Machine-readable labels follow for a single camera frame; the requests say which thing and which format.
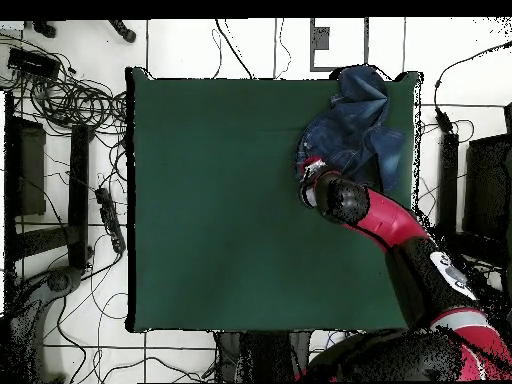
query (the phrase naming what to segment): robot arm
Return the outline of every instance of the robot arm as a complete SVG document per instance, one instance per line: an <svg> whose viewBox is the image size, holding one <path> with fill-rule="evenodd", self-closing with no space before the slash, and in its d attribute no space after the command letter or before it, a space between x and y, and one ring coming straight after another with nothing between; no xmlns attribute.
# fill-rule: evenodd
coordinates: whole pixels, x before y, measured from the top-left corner
<svg viewBox="0 0 512 384"><path fill-rule="evenodd" d="M460 364L459 380L512 378L512 373L503 374L492 361L497 357L498 361L510 365L512 357L499 333L489 324L468 278L452 264L450 256L429 237L410 211L380 193L344 179L321 161L310 164L305 175L299 194L306 206L316 208L332 223L370 237L384 252L407 326L414 331L436 332L432 340L440 336L446 339L449 334L458 338L458 357L454 360ZM402 348L404 357L413 352L414 360L424 363L415 349L423 349L427 343L425 337L411 334L412 330L400 342L393 339L384 343L391 347L404 343L403 347L408 346ZM444 363L447 354L453 356L453 351L447 351L447 346L453 345L453 338L450 340L450 344L433 344L438 347L439 361ZM432 345L429 346L429 357L432 357ZM384 350L396 353L394 348ZM353 365L364 356L354 357ZM393 362L395 356L390 353L379 360ZM411 358L403 359L404 364L414 363Z"/></svg>

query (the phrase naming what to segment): black power adapter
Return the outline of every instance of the black power adapter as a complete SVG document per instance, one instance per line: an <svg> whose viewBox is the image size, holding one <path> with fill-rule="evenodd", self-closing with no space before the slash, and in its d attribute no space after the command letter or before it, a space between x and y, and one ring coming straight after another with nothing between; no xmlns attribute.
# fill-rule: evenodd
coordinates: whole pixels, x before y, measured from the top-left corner
<svg viewBox="0 0 512 384"><path fill-rule="evenodd" d="M60 63L47 56L13 47L9 53L7 67L56 81L59 75Z"/></svg>

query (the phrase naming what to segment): white label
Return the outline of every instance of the white label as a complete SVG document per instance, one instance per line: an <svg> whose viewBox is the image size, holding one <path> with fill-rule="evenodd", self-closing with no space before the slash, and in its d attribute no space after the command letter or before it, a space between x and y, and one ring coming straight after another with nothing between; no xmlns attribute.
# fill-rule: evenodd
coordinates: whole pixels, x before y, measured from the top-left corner
<svg viewBox="0 0 512 384"><path fill-rule="evenodd" d="M430 255L430 260L434 263L436 268L439 270L445 281L452 287L452 289L457 290L459 293L462 293L464 296L467 296L470 299L476 300L476 296L466 285L465 281L467 281L467 278L452 265L452 261L446 253L434 252ZM464 277L461 278L464 281L460 281L461 279L452 277L452 275L457 274Z"/></svg>

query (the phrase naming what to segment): blue cloth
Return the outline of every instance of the blue cloth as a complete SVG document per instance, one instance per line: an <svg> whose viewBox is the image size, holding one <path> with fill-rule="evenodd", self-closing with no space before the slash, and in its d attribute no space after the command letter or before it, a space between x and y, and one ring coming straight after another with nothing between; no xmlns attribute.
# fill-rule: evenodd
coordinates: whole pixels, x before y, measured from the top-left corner
<svg viewBox="0 0 512 384"><path fill-rule="evenodd" d="M404 134L382 125L389 111L386 84L370 66L345 68L331 109L306 128L297 147L296 173L320 156L354 182L389 191L398 182Z"/></svg>

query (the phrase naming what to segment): black border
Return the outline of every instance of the black border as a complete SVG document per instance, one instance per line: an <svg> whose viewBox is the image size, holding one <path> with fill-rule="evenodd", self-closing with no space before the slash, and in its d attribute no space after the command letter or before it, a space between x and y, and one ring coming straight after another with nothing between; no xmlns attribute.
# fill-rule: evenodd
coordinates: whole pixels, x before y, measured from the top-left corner
<svg viewBox="0 0 512 384"><path fill-rule="evenodd" d="M137 305L137 272L135 252L135 150L133 134L135 131L135 81L133 68L125 69L126 79L126 179L127 183L127 212L126 212L126 248L128 251L128 314L125 320L125 328L130 333L135 333L135 307Z"/></svg>

